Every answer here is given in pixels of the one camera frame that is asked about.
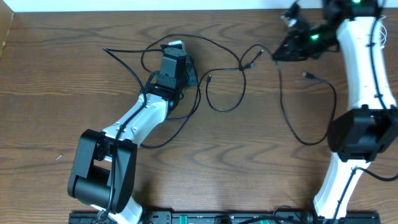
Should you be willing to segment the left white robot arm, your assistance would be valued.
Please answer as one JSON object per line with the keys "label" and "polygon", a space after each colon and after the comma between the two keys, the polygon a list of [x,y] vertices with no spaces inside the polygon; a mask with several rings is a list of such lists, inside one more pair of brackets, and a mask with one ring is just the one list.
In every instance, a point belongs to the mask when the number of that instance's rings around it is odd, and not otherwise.
{"label": "left white robot arm", "polygon": [[198,83],[191,56],[164,54],[137,103],[113,125],[87,129],[76,149],[69,196],[98,209],[81,223],[138,223],[142,207],[134,201],[137,148],[178,105],[183,89]]}

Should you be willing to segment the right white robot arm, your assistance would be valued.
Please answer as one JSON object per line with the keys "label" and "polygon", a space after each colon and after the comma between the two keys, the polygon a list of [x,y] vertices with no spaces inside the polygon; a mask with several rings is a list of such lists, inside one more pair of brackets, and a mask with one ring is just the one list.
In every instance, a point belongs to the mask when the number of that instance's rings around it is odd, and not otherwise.
{"label": "right white robot arm", "polygon": [[313,209],[302,223],[378,223],[376,213],[349,213],[348,202],[378,154],[397,137],[397,102],[389,87],[380,29],[384,1],[324,1],[323,23],[311,26],[294,2],[282,20],[289,33],[272,54],[273,61],[318,59],[327,51],[342,52],[348,82],[348,106],[332,115],[325,140],[330,164]]}

